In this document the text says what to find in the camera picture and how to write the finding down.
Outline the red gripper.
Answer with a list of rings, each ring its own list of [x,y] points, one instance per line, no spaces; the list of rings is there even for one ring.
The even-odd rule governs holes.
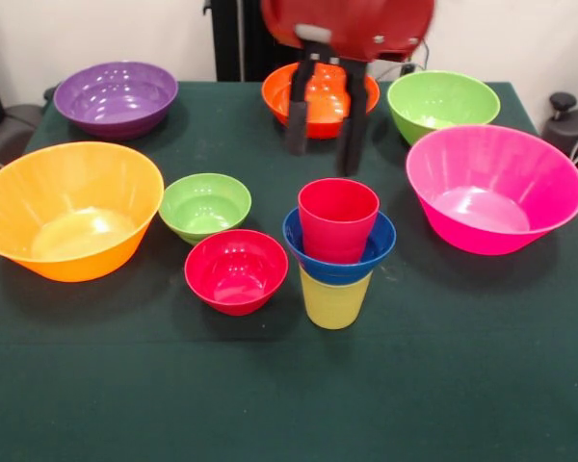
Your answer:
[[[306,87],[314,75],[322,43],[342,60],[345,91],[350,97],[336,156],[340,176],[358,171],[367,128],[367,63],[403,61],[423,41],[434,17],[433,0],[288,0],[262,1],[264,23],[280,43],[303,48],[303,57],[291,78],[286,146],[303,155],[306,146],[308,104]]]

